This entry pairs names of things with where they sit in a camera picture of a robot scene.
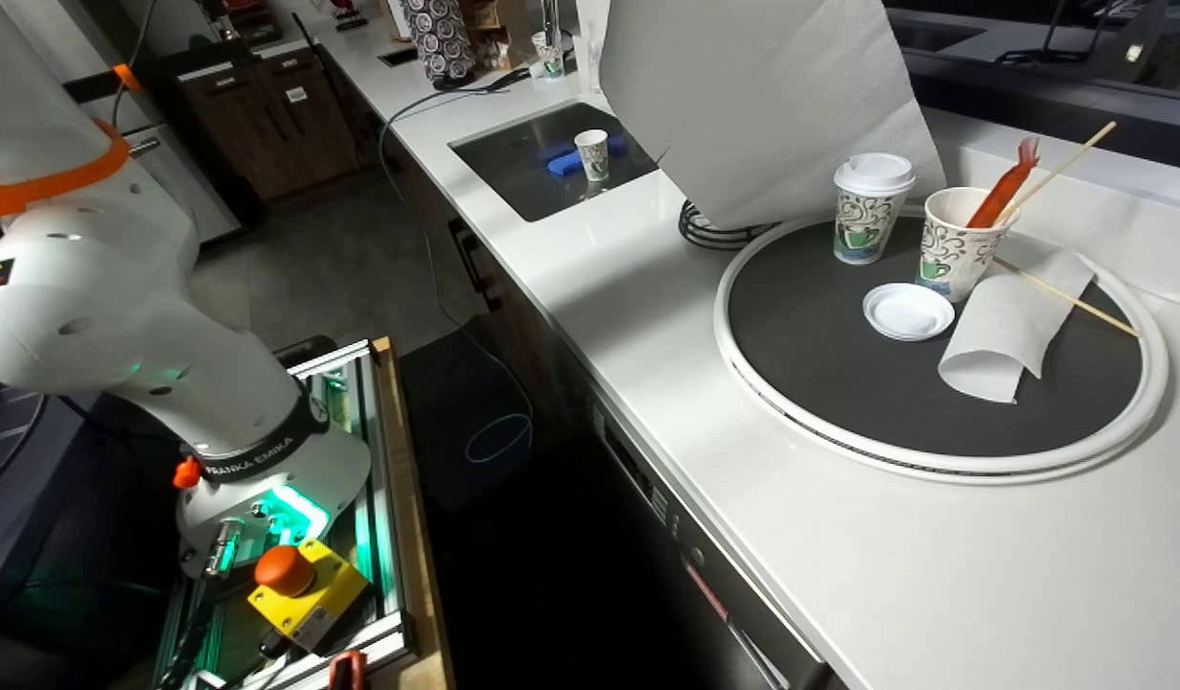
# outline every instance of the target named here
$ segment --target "sink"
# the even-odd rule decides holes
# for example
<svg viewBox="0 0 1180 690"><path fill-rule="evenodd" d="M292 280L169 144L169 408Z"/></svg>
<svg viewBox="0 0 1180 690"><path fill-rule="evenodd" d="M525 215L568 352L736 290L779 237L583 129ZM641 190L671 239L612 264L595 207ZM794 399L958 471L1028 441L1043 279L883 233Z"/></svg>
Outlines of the sink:
<svg viewBox="0 0 1180 690"><path fill-rule="evenodd" d="M590 183L581 169L568 176L549 173L546 163L576 150L572 137L586 130L624 136L625 151L611 153L610 178ZM658 169L612 114L579 101L467 140L454 140L450 149L529 223Z"/></svg>
<svg viewBox="0 0 1180 690"><path fill-rule="evenodd" d="M917 48L938 53L950 48L962 40L985 33L985 29L970 26L939 25L939 22L919 22L914 19L892 19L892 33L902 48Z"/></svg>

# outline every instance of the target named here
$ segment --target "tile floor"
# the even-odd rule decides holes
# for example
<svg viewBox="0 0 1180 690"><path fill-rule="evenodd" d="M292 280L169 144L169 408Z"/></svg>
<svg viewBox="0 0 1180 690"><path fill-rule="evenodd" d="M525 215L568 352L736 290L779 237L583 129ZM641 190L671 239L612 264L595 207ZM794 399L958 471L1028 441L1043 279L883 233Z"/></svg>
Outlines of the tile floor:
<svg viewBox="0 0 1180 690"><path fill-rule="evenodd" d="M471 318L483 300L447 232L432 234L432 250L446 309ZM204 249L191 293L271 350L324 334L341 346L388 335L409 353L454 329L432 297L419 226L380 171L280 202L257 230Z"/></svg>

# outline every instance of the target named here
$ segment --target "orange object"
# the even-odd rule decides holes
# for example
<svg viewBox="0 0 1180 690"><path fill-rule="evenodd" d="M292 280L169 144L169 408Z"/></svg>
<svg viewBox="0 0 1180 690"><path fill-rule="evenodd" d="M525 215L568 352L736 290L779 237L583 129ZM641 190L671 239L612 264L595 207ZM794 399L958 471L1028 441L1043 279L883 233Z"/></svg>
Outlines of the orange object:
<svg viewBox="0 0 1180 690"><path fill-rule="evenodd" d="M175 488L195 488L202 479L202 466L194 459L194 455L185 458L185 461L176 466L176 474L172 475Z"/></svg>
<svg viewBox="0 0 1180 690"><path fill-rule="evenodd" d="M258 585L269 586L283 597L303 594L313 585L314 577L317 577L316 569L295 546L274 546L253 569L253 579Z"/></svg>
<svg viewBox="0 0 1180 690"><path fill-rule="evenodd" d="M1020 143L1020 162L998 178L998 184L994 185L985 201L981 202L981 206L977 208L974 217L969 218L969 224L965 228L994 228L994 223L998 221L1003 209L1024 186L1024 180L1029 179L1029 173L1037 166L1038 162L1041 158L1037 158L1037 137L1028 137Z"/></svg>
<svg viewBox="0 0 1180 690"><path fill-rule="evenodd" d="M0 184L0 217L11 213L21 213L28 210L28 204L52 197L63 196L65 192L76 191L83 186L96 184L99 180L112 177L125 162L130 159L130 144L120 139L112 126L96 120L104 134L109 136L109 150L85 166L60 171L59 173L41 176L41 178L28 179L19 184Z"/></svg>
<svg viewBox="0 0 1180 690"><path fill-rule="evenodd" d="M130 65L116 65L112 67L112 71L120 77L120 83L125 84L129 91L142 91L142 84L138 84L138 78L133 75L133 71L130 71Z"/></svg>
<svg viewBox="0 0 1180 690"><path fill-rule="evenodd" d="M358 650L329 659L329 690L369 690L366 659Z"/></svg>

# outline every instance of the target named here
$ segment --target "black wire stand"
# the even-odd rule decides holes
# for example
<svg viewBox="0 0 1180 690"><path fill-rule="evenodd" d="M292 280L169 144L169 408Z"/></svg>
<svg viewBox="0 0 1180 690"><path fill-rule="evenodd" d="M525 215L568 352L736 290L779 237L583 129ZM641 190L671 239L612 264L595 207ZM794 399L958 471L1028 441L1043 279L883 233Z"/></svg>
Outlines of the black wire stand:
<svg viewBox="0 0 1180 690"><path fill-rule="evenodd" d="M738 252L747 248L748 242L776 226L778 223L772 222L739 230L717 230L693 202L683 202L678 210L678 235L696 248L716 249L719 252Z"/></svg>

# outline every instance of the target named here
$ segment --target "paper cup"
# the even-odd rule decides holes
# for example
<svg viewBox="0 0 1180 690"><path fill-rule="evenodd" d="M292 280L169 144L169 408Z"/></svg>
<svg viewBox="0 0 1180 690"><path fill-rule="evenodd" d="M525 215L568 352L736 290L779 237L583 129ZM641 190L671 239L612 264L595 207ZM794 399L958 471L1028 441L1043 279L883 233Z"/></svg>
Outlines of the paper cup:
<svg viewBox="0 0 1180 690"><path fill-rule="evenodd" d="M884 254L905 196L917 178L913 165L892 153L853 156L832 177L835 230L832 252L853 265L874 263Z"/></svg>
<svg viewBox="0 0 1180 690"><path fill-rule="evenodd" d="M926 199L917 283L943 294L949 302L969 298L1007 231L1020 221L1016 211L1001 226L965 228L988 195L988 189L950 186Z"/></svg>
<svg viewBox="0 0 1180 690"><path fill-rule="evenodd" d="M585 179L602 182L610 177L610 156L607 151L607 132L585 130L577 134L572 143L581 153L581 165L585 169Z"/></svg>
<svg viewBox="0 0 1180 690"><path fill-rule="evenodd" d="M533 51L538 52L538 59L543 63L543 70L550 78L564 75L564 47L563 45L548 45L546 33L538 32L529 37L533 42Z"/></svg>

